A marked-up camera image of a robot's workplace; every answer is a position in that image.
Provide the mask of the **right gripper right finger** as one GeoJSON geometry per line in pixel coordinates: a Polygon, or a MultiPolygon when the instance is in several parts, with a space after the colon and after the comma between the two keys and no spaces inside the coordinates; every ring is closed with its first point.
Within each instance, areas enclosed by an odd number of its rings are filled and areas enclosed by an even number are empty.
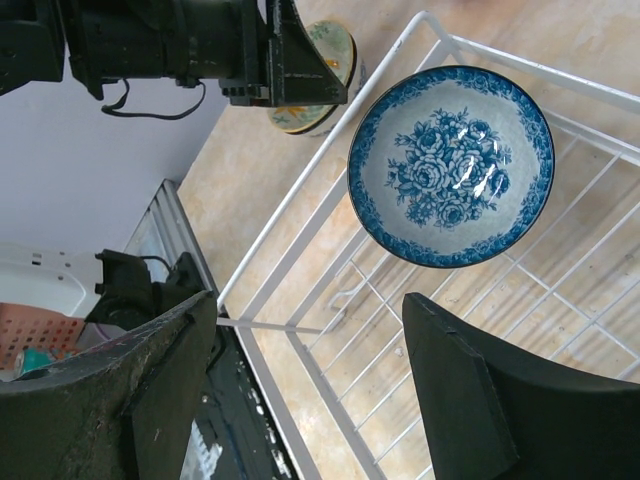
{"type": "Polygon", "coordinates": [[[638,384],[546,360],[420,293],[402,322],[436,478],[638,478],[638,384]]]}

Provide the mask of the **yellow floral bowl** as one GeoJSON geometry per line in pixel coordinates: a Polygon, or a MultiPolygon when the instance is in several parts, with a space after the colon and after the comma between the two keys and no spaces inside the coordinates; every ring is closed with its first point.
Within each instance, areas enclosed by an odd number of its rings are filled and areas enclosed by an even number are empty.
{"type": "MultiPolygon", "coordinates": [[[[363,61],[356,42],[339,22],[316,21],[301,33],[299,25],[284,32],[284,66],[293,72],[297,99],[307,100],[312,94],[325,98],[335,91],[337,83],[347,90],[351,100],[364,80],[363,61]]],[[[287,105],[271,108],[267,116],[278,130],[293,136],[321,137],[336,125],[346,104],[287,105]]]]}

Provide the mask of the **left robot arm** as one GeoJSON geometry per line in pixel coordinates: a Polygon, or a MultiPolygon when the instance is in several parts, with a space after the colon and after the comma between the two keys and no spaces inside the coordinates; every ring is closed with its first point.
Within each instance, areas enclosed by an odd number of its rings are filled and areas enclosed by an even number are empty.
{"type": "Polygon", "coordinates": [[[64,68],[97,100],[118,81],[216,79],[233,106],[346,103],[346,86],[292,1],[4,1],[1,92],[60,82],[64,68]]]}

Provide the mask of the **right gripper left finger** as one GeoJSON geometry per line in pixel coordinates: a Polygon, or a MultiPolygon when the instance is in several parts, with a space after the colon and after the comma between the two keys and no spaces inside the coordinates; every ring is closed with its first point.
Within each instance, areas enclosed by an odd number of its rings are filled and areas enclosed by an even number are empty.
{"type": "Polygon", "coordinates": [[[179,478],[216,321],[215,296],[203,291],[2,383],[2,478],[179,478]]]}

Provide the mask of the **white wire dish rack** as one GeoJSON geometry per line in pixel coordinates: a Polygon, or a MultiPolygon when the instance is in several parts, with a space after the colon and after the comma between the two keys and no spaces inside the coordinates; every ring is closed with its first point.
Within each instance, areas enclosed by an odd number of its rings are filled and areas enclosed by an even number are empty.
{"type": "Polygon", "coordinates": [[[460,270],[418,267],[357,221],[345,183],[353,130],[342,130],[225,301],[287,326],[245,337],[305,444],[307,478],[433,477],[401,322],[411,292],[536,355],[639,378],[639,117],[502,61],[512,54],[637,96],[638,17],[548,9],[441,22],[476,45],[462,50],[466,61],[513,79],[550,114],[553,190],[507,252],[460,270]]]}

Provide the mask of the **blue white patterned bowl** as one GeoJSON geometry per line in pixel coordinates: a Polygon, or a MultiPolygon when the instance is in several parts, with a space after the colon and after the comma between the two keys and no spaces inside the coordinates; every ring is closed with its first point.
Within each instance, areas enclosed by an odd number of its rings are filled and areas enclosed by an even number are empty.
{"type": "Polygon", "coordinates": [[[347,163],[367,234],[392,255],[437,269],[482,263],[520,241],[554,174],[551,130],[531,95],[463,65],[421,71],[382,94],[347,163]]]}

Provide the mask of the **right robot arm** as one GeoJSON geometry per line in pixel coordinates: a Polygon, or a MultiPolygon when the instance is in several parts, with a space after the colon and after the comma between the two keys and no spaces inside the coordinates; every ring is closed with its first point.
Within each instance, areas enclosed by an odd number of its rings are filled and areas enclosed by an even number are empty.
{"type": "MultiPolygon", "coordinates": [[[[177,479],[214,345],[215,295],[143,259],[1,247],[1,299],[124,334],[1,386],[5,479],[177,479]]],[[[439,479],[635,479],[639,387],[531,354],[425,296],[404,336],[439,479]]]]}

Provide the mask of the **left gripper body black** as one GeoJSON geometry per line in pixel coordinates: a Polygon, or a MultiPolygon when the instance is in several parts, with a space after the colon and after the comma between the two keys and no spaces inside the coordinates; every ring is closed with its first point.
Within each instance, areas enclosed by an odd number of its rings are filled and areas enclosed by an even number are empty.
{"type": "Polygon", "coordinates": [[[276,38],[278,1],[219,1],[217,28],[230,72],[219,80],[233,106],[276,106],[272,43],[276,38]]]}

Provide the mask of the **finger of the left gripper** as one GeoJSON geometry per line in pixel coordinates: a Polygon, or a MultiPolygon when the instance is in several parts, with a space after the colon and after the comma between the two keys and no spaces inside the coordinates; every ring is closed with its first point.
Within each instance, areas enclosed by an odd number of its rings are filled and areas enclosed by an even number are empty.
{"type": "Polygon", "coordinates": [[[341,105],[347,87],[309,38],[294,1],[272,2],[272,106],[341,105]]]}

